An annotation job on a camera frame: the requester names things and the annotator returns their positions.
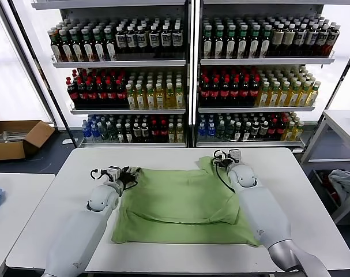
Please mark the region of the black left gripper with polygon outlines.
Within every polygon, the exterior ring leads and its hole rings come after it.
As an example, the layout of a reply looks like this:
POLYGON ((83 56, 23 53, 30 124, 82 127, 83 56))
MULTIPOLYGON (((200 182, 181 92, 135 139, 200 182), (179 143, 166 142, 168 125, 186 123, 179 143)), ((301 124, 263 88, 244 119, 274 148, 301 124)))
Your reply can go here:
POLYGON ((137 182, 137 176, 141 174, 142 168, 126 166, 122 169, 119 180, 123 183, 124 189, 130 189, 135 187, 137 182))

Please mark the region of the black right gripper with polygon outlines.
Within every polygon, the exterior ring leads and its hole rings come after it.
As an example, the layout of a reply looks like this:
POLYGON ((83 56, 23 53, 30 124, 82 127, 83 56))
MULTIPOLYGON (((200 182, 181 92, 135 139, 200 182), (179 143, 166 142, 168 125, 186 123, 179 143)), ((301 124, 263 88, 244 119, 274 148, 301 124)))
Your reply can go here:
POLYGON ((237 164, 238 160, 231 156, 230 150, 215 150, 213 157, 217 158, 217 165, 226 169, 231 164, 237 164))

